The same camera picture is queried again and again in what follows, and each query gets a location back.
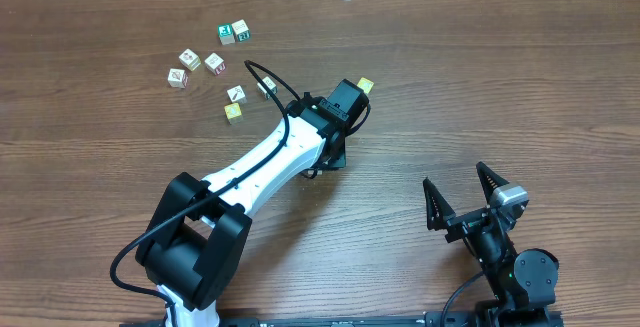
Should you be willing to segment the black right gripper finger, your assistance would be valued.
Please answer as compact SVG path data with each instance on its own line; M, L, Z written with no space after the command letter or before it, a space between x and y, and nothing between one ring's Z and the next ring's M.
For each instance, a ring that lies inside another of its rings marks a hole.
M456 213L428 178L423 180L423 190L426 199L427 228L446 229L447 222L454 218Z
M506 197L504 187L509 186L509 181L502 178L484 162L476 164L476 171L488 205L504 205Z

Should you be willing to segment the letter A wooden block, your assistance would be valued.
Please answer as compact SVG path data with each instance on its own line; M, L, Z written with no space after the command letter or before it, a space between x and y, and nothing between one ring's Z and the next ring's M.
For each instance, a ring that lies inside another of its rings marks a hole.
M278 91L277 84L269 76L258 82L257 87L266 100L269 100L271 95L275 95Z

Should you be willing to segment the red number three block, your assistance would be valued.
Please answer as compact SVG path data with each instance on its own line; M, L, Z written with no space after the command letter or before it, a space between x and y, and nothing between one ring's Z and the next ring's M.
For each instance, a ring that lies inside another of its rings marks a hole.
M205 66L215 76L220 75L222 72L224 72L226 70L226 64L224 62L224 59L221 58L216 53L211 53L205 59Z

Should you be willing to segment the number five green block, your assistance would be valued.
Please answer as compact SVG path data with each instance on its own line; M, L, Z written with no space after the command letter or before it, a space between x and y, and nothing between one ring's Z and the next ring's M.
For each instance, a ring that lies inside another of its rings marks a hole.
M244 42L251 38L251 32L244 19L231 24L235 38L238 42Z

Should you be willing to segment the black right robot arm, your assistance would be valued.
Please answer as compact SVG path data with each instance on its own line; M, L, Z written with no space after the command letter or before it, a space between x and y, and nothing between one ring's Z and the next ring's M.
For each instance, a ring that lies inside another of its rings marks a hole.
M529 203L528 192L489 168L476 164L486 204L458 216L437 187L423 180L427 228L444 230L451 243L461 240L480 265L480 271L458 287L442 311L427 314L425 324L477 327L547 327L564 324L555 303L559 261L544 249L518 252L508 236ZM450 308L462 292L484 277L494 295L478 302L470 312L452 313Z

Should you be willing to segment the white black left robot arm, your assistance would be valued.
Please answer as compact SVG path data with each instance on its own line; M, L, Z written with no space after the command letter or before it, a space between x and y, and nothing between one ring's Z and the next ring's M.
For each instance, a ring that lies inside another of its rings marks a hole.
M165 326L217 326L215 303L233 278L252 219L285 183L346 164L345 139L365 121L368 94L342 80L329 97L289 103L277 128L229 167L165 189L135 259L168 298Z

